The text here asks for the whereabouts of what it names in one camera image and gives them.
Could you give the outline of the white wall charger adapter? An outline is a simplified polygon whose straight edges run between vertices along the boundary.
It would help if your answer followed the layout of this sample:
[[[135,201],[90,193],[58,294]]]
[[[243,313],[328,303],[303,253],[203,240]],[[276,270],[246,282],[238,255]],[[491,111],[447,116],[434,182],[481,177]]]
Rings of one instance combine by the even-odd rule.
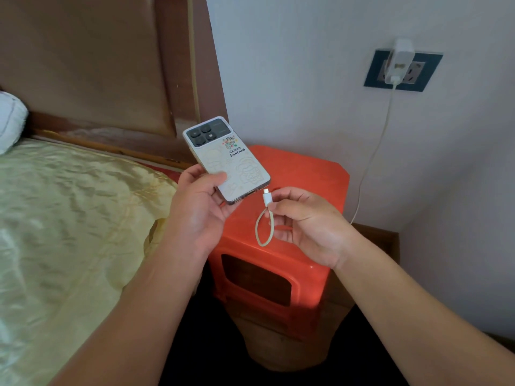
[[[397,86],[402,83],[415,57],[413,41],[409,38],[396,38],[384,70],[385,84]]]

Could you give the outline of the white pillow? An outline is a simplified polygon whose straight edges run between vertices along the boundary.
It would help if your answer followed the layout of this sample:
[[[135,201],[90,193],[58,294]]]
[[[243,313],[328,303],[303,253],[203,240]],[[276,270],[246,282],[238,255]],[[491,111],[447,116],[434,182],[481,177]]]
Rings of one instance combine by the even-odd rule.
[[[28,108],[19,98],[0,90],[0,155],[20,140],[28,115]]]

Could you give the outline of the brown padded wooden headboard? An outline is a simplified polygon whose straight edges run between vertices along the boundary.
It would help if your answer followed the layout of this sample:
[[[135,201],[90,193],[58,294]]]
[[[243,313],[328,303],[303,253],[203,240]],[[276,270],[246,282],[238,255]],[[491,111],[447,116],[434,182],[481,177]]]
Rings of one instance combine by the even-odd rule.
[[[179,165],[229,118],[207,0],[0,0],[0,91],[32,134]]]

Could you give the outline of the person's right hand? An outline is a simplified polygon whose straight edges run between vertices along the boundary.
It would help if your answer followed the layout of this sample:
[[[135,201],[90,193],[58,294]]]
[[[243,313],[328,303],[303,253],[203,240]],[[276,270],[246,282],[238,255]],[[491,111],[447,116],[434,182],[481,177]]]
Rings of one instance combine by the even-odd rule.
[[[335,269],[356,254],[363,242],[360,233],[323,197],[309,191],[284,187],[271,193],[271,202],[307,200],[308,218],[270,223],[274,238],[297,246],[309,259]]]

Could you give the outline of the shiny yellow-green bed sheet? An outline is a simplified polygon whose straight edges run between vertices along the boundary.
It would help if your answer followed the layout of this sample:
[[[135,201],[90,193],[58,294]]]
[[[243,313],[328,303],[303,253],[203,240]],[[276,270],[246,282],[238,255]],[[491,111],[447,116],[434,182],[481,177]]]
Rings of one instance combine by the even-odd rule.
[[[0,156],[0,386],[46,386],[158,245],[177,184],[27,139]]]

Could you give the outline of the person's left forearm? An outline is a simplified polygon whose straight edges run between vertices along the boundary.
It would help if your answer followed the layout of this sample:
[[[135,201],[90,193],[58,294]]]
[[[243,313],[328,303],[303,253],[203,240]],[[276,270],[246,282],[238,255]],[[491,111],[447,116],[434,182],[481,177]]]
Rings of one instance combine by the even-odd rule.
[[[157,386],[212,247],[163,241],[48,386]]]

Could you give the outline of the orange plastic stool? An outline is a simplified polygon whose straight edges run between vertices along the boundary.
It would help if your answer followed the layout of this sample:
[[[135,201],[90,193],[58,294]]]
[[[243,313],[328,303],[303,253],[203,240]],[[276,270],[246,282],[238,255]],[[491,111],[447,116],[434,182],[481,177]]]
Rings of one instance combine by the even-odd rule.
[[[350,175],[340,164],[260,145],[251,146],[250,151],[270,174],[270,191],[287,186],[305,189],[343,213]],[[276,238],[267,246],[258,245],[255,223],[265,207],[262,195],[258,191],[243,199],[226,221],[222,239],[209,256],[214,295],[223,302],[235,299],[262,311],[283,323],[287,335],[304,340],[316,330],[329,268],[315,264],[298,247]],[[289,305],[272,302],[229,280],[223,267],[228,256],[288,281]]]

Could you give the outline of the person's right forearm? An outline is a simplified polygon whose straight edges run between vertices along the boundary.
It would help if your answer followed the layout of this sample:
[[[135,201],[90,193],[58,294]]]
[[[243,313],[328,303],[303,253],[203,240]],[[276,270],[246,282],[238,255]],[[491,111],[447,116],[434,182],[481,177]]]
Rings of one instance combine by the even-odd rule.
[[[515,354],[431,296],[353,227],[335,272],[411,386],[515,386]]]

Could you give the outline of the person's left hand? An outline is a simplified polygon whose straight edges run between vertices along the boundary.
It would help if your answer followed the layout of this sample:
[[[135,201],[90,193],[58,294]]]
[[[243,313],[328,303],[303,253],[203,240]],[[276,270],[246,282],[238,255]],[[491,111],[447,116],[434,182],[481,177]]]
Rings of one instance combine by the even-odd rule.
[[[194,172],[205,171],[196,164],[179,177],[177,190],[171,201],[166,227],[166,243],[182,255],[206,260],[219,243],[228,217],[239,206],[230,205],[218,194],[194,197]]]

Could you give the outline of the white smartphone with cartoon case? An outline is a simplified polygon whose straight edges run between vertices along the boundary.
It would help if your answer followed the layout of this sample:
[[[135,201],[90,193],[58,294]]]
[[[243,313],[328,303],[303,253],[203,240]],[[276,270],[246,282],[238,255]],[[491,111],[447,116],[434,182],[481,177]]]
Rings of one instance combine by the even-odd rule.
[[[226,203],[235,204],[269,186],[271,176],[224,117],[189,127],[182,135],[207,173],[226,173],[227,179],[217,187]]]

